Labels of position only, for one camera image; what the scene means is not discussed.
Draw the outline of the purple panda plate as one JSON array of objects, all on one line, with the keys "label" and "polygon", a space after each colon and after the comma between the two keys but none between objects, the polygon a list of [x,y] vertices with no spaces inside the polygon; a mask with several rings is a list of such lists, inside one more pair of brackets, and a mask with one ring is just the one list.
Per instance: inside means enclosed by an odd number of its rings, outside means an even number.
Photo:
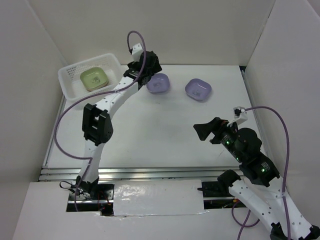
[{"label": "purple panda plate", "polygon": [[164,73],[156,73],[146,84],[146,88],[151,94],[165,93],[170,88],[169,77]]},{"label": "purple panda plate", "polygon": [[184,90],[188,97],[202,102],[209,97],[212,86],[199,78],[193,78],[187,83]]}]

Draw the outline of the green panda plate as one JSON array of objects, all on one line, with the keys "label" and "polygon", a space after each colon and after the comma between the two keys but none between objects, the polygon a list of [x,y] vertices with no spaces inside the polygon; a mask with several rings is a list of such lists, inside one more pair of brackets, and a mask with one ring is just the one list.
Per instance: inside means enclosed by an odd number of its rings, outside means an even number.
[{"label": "green panda plate", "polygon": [[80,74],[80,80],[84,88],[89,91],[95,91],[108,85],[109,78],[105,71],[100,67],[92,67]]}]

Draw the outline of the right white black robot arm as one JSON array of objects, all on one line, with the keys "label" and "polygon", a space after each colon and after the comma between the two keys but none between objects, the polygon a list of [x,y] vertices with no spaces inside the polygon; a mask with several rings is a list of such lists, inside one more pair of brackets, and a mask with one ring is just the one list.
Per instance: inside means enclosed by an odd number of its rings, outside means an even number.
[{"label": "right white black robot arm", "polygon": [[272,240],[316,240],[320,228],[310,224],[301,214],[283,187],[274,163],[261,152],[262,141],[251,128],[238,128],[219,117],[208,123],[193,126],[199,139],[205,141],[210,134],[213,145],[223,145],[239,162],[239,169],[260,192],[257,194],[233,170],[227,170],[218,178],[218,191],[223,196],[232,195],[254,213]]}]

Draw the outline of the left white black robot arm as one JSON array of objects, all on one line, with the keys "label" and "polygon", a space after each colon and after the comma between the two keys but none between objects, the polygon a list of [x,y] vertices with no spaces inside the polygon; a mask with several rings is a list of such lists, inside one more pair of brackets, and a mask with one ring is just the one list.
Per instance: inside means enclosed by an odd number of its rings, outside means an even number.
[{"label": "left white black robot arm", "polygon": [[128,64],[123,78],[114,88],[115,92],[106,95],[95,104],[86,104],[83,109],[82,131],[85,151],[81,170],[76,178],[81,194],[88,200],[99,193],[99,165],[105,144],[111,139],[114,129],[112,118],[117,110],[140,88],[145,86],[162,67],[153,51],[141,53],[138,61]]}]

